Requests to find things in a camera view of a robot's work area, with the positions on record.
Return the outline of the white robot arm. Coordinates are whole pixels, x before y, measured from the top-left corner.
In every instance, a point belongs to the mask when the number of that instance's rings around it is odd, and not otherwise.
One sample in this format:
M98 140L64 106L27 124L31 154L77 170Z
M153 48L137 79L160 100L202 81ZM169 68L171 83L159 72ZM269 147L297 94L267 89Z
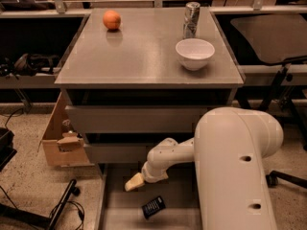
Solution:
M215 108L200 118L193 138L166 138L152 148L125 190L164 180L170 167L193 162L202 230L277 230L262 160L283 139L281 125L266 112Z

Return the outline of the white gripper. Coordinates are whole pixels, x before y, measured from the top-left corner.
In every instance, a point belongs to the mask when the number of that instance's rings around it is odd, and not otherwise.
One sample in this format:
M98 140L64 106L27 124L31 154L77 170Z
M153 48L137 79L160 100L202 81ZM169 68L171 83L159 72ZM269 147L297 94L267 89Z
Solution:
M149 183L156 183L157 181L168 179L169 176L163 169L154 168L149 162L146 162L141 172L135 174L126 184L125 190L127 192L145 185L145 181Z

